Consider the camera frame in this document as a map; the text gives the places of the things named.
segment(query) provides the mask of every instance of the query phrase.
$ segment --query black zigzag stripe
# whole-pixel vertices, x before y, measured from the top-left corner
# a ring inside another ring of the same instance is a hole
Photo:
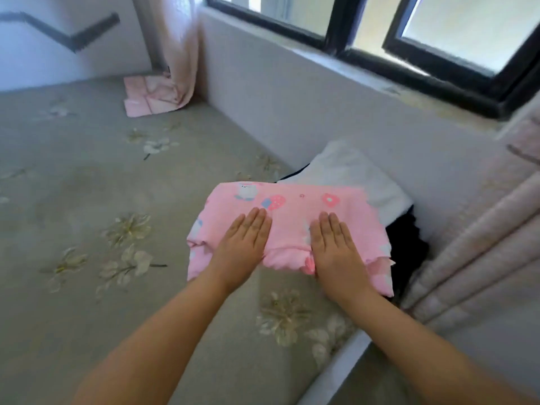
[[[120,24],[120,17],[117,13],[112,13],[110,16],[99,20],[97,23],[85,28],[74,35],[66,35],[49,24],[38,20],[36,17],[24,12],[4,12],[0,13],[0,23],[27,23],[37,29],[37,31],[45,34],[58,44],[63,45],[74,53],[77,53],[88,47],[92,42],[101,37],[104,33],[110,30],[117,24]]]

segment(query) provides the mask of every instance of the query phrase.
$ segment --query white folded garment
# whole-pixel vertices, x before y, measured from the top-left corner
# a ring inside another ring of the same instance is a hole
[[[386,173],[346,140],[331,141],[299,174],[279,183],[362,187],[385,227],[409,210],[412,199]]]

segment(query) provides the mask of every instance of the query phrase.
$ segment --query pink curtain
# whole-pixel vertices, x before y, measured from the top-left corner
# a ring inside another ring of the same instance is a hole
[[[438,239],[402,308],[438,332],[540,291],[540,96],[502,140],[476,197]]]
[[[158,29],[163,56],[174,83],[178,107],[193,96],[199,39],[197,7],[200,0],[149,0]]]

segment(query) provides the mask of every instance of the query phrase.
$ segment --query person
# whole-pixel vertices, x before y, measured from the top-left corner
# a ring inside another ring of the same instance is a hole
[[[73,405],[166,404],[208,324],[260,263],[271,225],[266,210],[258,208],[234,220],[206,270],[85,377]],[[310,231],[316,273],[326,295],[427,403],[538,404],[488,376],[375,292],[347,224],[335,214],[321,213]]]

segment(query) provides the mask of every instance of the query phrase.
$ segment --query forearm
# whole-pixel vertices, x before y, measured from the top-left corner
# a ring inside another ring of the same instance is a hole
[[[529,403],[384,298],[359,296],[348,312],[428,403]]]
[[[86,377],[73,404],[166,404],[226,297],[202,273]]]

